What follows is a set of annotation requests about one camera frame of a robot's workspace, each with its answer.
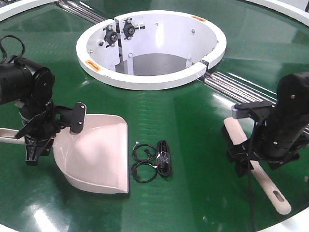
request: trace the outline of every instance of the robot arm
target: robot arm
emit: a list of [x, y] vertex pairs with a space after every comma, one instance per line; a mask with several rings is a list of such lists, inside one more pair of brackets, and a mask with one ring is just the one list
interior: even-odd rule
[[[1, 42], [6, 37], [17, 39], [23, 47], [19, 56], [7, 59]], [[0, 39], [3, 60], [0, 64], [0, 105], [16, 101], [24, 127], [15, 135], [25, 138], [26, 163], [37, 165], [40, 155], [48, 155], [53, 137], [70, 126], [70, 132], [80, 133], [84, 125], [86, 106], [78, 102], [73, 109], [54, 105], [52, 100], [55, 76], [50, 70], [23, 58], [25, 47], [15, 36]]]
[[309, 144], [303, 130], [309, 124], [309, 72], [283, 77], [277, 87], [278, 101], [236, 104], [233, 118], [250, 117], [255, 121], [251, 138], [240, 145], [229, 143], [228, 157], [236, 162], [236, 172], [247, 172], [248, 151], [250, 160], [265, 161], [274, 170], [299, 159], [297, 150]]

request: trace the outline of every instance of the dustpan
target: dustpan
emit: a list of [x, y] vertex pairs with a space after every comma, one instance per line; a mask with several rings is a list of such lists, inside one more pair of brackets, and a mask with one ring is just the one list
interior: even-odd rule
[[84, 129], [57, 134], [54, 157], [76, 188], [96, 193], [128, 193], [127, 124], [115, 115], [86, 115]]

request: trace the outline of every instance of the black cable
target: black cable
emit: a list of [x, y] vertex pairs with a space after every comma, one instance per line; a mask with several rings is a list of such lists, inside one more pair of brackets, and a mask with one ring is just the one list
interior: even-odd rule
[[157, 169], [162, 177], [169, 176], [171, 170], [169, 145], [165, 140], [161, 140], [156, 145], [157, 157], [156, 164]]
[[[146, 159], [139, 158], [137, 155], [137, 150], [143, 146], [150, 147], [152, 150], [154, 150], [154, 154], [151, 154], [149, 149], [145, 149], [144, 152], [147, 154], [147, 158]], [[149, 144], [138, 145], [138, 142], [136, 142], [136, 145], [133, 148], [132, 156], [133, 156], [133, 159], [136, 161], [136, 163], [132, 165], [131, 173], [133, 175], [133, 178], [138, 183], [151, 182], [156, 178], [158, 173], [162, 177], [166, 177], [170, 175], [170, 172], [171, 172], [170, 151], [169, 151], [169, 145], [165, 140], [159, 141], [157, 143], [156, 148]], [[156, 165], [150, 162], [150, 160], [152, 160], [155, 156], [156, 156]], [[140, 180], [138, 176], [138, 167], [140, 167], [141, 165], [149, 165], [155, 169], [155, 173], [150, 179]]]
[[[153, 177], [151, 177], [150, 179], [148, 180], [140, 180], [139, 177], [138, 177], [138, 172], [137, 172], [137, 168], [141, 165], [149, 165], [151, 167], [153, 167], [155, 169], [155, 173], [153, 175]], [[153, 181], [155, 178], [156, 178], [156, 175], [158, 174], [158, 169], [150, 162], [148, 161], [142, 161], [142, 162], [138, 162], [138, 163], [135, 163], [132, 165], [131, 167], [131, 173], [133, 175], [133, 178], [138, 182], [138, 183], [141, 183], [141, 184], [144, 184], [144, 183], [148, 183], [150, 181]]]
[[248, 177], [248, 192], [249, 192], [249, 205], [250, 205], [250, 217], [251, 217], [251, 228], [252, 232], [256, 232], [255, 228], [255, 212], [254, 212], [254, 200], [253, 200], [253, 190], [252, 190], [252, 173], [251, 173], [251, 153], [252, 153], [252, 142], [254, 139], [255, 128], [257, 123], [254, 125], [252, 130], [252, 136], [249, 141], [248, 148], [248, 166], [247, 166], [247, 177]]
[[7, 52], [6, 52], [6, 50], [5, 50], [5, 49], [3, 48], [3, 46], [2, 46], [2, 40], [3, 40], [4, 38], [8, 38], [8, 37], [17, 39], [17, 40], [21, 43], [21, 45], [22, 45], [22, 47], [23, 47], [23, 50], [21, 51], [21, 53], [16, 57], [17, 60], [20, 59], [20, 58], [24, 55], [24, 53], [25, 53], [25, 45], [24, 45], [24, 43], [23, 43], [19, 38], [17, 38], [17, 37], [14, 36], [14, 35], [6, 35], [6, 36], [4, 36], [4, 37], [2, 37], [2, 38], [0, 39], [0, 50], [1, 50], [1, 52], [2, 52], [2, 61], [0, 61], [0, 64], [4, 63], [4, 62], [6, 61], [6, 59], [7, 59]]
[[[138, 155], [137, 155], [137, 150], [138, 150], [139, 148], [141, 148], [142, 146], [147, 146], [147, 147], [152, 148], [152, 150], [154, 151], [154, 154], [152, 155], [152, 154], [150, 153], [150, 150], [145, 149], [144, 152], [147, 154], [147, 157], [148, 157], [148, 158], [147, 158], [147, 159], [140, 159], [140, 158], [138, 157]], [[149, 161], [149, 160], [151, 160], [153, 157], [155, 157], [155, 153], [156, 153], [156, 149], [155, 149], [154, 146], [152, 146], [152, 145], [150, 145], [150, 144], [140, 144], [140, 145], [138, 145], [138, 143], [136, 143], [136, 145], [135, 145], [134, 148], [133, 148], [132, 155], [133, 155], [133, 159], [134, 159], [135, 161], [137, 161], [137, 162], [143, 162], [143, 161]]]

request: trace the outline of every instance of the power cord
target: power cord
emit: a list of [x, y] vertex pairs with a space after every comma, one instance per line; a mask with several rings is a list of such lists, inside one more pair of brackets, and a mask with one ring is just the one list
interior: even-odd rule
[[[144, 149], [144, 152], [147, 155], [146, 159], [141, 159], [138, 157], [137, 150], [143, 146], [149, 147], [152, 150], [154, 150], [154, 154], [151, 154], [149, 149]], [[171, 162], [170, 162], [170, 150], [169, 145], [165, 140], [161, 140], [157, 143], [156, 148], [149, 144], [140, 144], [139, 142], [136, 142], [135, 146], [133, 147], [133, 159], [136, 161], [131, 167], [131, 173], [133, 175], [133, 178], [138, 183], [149, 183], [153, 181], [157, 174], [159, 173], [162, 177], [167, 177], [171, 173]], [[150, 162], [154, 157], [156, 157], [156, 165]], [[154, 175], [148, 179], [148, 180], [141, 180], [138, 176], [138, 167], [141, 165], [149, 165], [152, 168], [154, 168], [155, 172]]]

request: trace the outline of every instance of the dustpan handle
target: dustpan handle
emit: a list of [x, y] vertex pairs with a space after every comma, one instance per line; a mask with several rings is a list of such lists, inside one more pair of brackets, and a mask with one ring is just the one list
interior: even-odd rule
[[14, 136], [18, 130], [12, 130], [8, 128], [0, 128], [0, 143], [10, 143], [10, 144], [25, 144], [24, 138], [16, 139]]

